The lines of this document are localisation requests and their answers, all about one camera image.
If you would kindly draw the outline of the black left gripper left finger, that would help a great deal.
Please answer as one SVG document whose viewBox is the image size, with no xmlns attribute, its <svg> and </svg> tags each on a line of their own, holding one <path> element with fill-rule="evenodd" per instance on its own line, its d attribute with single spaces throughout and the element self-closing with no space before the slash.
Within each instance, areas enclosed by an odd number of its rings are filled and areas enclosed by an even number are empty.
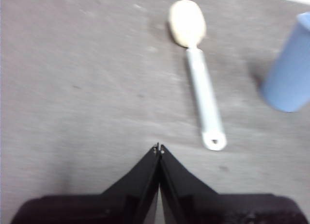
<svg viewBox="0 0 310 224">
<path fill-rule="evenodd" d="M 98 194 L 47 195 L 25 202 L 14 224 L 143 224 L 157 203 L 159 145 Z"/>
</svg>

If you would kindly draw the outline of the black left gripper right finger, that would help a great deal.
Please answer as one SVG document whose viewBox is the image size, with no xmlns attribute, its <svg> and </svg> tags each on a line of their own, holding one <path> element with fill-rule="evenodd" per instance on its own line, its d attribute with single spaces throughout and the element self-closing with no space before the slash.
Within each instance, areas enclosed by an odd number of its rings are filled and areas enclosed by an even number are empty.
<svg viewBox="0 0 310 224">
<path fill-rule="evenodd" d="M 160 188 L 168 224 L 306 224 L 297 203 L 270 193 L 222 194 L 195 177 L 164 146 Z"/>
</svg>

